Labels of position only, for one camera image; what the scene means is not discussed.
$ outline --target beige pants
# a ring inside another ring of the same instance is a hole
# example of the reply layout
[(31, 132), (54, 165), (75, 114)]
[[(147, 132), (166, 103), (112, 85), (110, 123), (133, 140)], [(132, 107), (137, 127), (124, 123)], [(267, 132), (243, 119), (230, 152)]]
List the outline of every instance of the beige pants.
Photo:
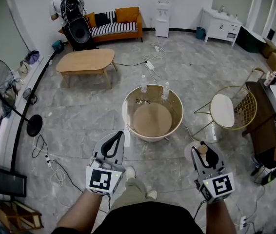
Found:
[[(146, 194), (147, 194), (146, 187), (139, 179), (130, 178), (129, 180), (127, 180), (125, 187), (126, 187), (125, 191), (122, 193), (122, 195), (119, 198), (117, 198), (114, 201), (110, 211), (122, 206), (134, 205), (134, 204), (139, 204), (143, 202), (159, 202), (158, 200), (155, 200), (152, 197), (146, 197)], [(177, 205), (171, 202), (161, 202), (161, 203)]]

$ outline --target table leg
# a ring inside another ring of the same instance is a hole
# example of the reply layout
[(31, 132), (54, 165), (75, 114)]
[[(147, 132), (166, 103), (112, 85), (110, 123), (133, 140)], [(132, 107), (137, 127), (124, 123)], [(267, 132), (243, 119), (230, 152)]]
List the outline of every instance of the table leg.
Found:
[(62, 75), (62, 77), (63, 77), (63, 79), (64, 79), (64, 81), (65, 81), (65, 84), (66, 84), (66, 85), (68, 86), (68, 88), (69, 88), (70, 86), (69, 86), (69, 83), (67, 82), (65, 76), (64, 76), (63, 74), (61, 74), (61, 75)]
[(115, 70), (116, 70), (116, 71), (118, 71), (118, 69), (117, 69), (117, 67), (116, 67), (116, 65), (115, 65), (114, 60), (112, 60), (112, 64), (113, 64), (113, 66), (114, 66)]
[(105, 68), (103, 69), (103, 73), (104, 73), (104, 76), (105, 76), (105, 78), (106, 78), (106, 80), (107, 80), (108, 88), (109, 88), (109, 89), (112, 89), (112, 85), (111, 85), (110, 79), (109, 79), (109, 77), (108, 77), (108, 74), (107, 74), (107, 71), (105, 70)]

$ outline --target trash bin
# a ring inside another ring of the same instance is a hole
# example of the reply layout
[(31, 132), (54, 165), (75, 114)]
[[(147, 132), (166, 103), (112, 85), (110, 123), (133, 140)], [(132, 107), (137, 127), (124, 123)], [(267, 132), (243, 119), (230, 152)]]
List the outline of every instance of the trash bin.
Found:
[(204, 38), (205, 29), (197, 27), (196, 39), (202, 40)]
[(64, 49), (62, 41), (61, 40), (56, 41), (54, 44), (52, 44), (52, 48), (54, 49), (56, 54), (61, 53), (62, 50)]

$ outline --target marble floor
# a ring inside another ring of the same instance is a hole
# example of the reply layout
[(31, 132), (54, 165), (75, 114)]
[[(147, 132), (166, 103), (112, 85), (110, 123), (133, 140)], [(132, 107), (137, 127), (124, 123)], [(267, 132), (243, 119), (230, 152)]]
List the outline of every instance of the marble floor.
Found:
[[(143, 61), (142, 56), (155, 55), (150, 43), (156, 41), (154, 32), (144, 32), (144, 42), (138, 39), (119, 40), (98, 45), (98, 48), (115, 50), (115, 62), (136, 64)], [(209, 39), (207, 43), (197, 40), (193, 33), (170, 32), (169, 38), (159, 38), (165, 58), (152, 61), (160, 84), (169, 81), (170, 88), (176, 92), (184, 106), (183, 123), (195, 131), (207, 123), (207, 118), (193, 114), (207, 103), (222, 87), (242, 85), (250, 70), (254, 67), (267, 69), (265, 59), (259, 54), (244, 51), (237, 44), (232, 48), (224, 41)], [(146, 67), (138, 65), (126, 67), (118, 65), (118, 72), (113, 67), (108, 69), (113, 89), (107, 89), (103, 76), (72, 76), (71, 88), (66, 88), (56, 64), (66, 53), (69, 46), (54, 57), (53, 63), (46, 69), (36, 95), (38, 101), (30, 106), (27, 116), (40, 114), (43, 117), (41, 134), (45, 138), (49, 154), (56, 159), (80, 187), (85, 186), (85, 169), (95, 143), (107, 133), (124, 130), (121, 118), (121, 104), (126, 95), (139, 86), (141, 75), (145, 74), (149, 83), (154, 83)], [(80, 192), (68, 179), (59, 188), (53, 171), (48, 167), (44, 154), (46, 147), (37, 158), (31, 153), (37, 138), (25, 133), (23, 125), (16, 157), (16, 171), (27, 176), (27, 197), (20, 198), (30, 207), (42, 213), (45, 228), (38, 233), (51, 233), (57, 221), (71, 206)], [(193, 164), (184, 158), (184, 148), (192, 141), (184, 125), (169, 136), (169, 141), (145, 142), (125, 131), (124, 166), (133, 166), (137, 177), (148, 190), (158, 191), (160, 200), (172, 201), (185, 207), (194, 216), (203, 197), (196, 189), (194, 180), (197, 175)], [(236, 191), (225, 200), (234, 223), (240, 218), (250, 216), (256, 209), (256, 199), (264, 189), (254, 183), (250, 177), (253, 170), (250, 157), (253, 146), (250, 137), (243, 138), (242, 131), (226, 131), (211, 125), (201, 137), (221, 136), (217, 146), (226, 156), (229, 170), (234, 173)], [(124, 190), (120, 183), (111, 203)], [(108, 211), (108, 200), (103, 198), (102, 210)], [(105, 218), (99, 212), (98, 226)], [(265, 186), (265, 194), (257, 204), (257, 211), (249, 219), (255, 223), (256, 230), (274, 233), (276, 229), (276, 180)], [(205, 231), (205, 205), (200, 209), (196, 223)]]

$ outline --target plastic bottle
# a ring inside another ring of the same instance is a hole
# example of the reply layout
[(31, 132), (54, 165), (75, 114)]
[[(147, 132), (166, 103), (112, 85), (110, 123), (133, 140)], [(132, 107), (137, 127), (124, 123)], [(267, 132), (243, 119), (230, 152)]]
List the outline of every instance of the plastic bottle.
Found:
[(140, 85), (141, 85), (141, 92), (146, 93), (147, 92), (147, 79), (146, 79), (145, 75), (141, 76)]
[(162, 100), (167, 100), (169, 94), (169, 83), (166, 82), (163, 86)]

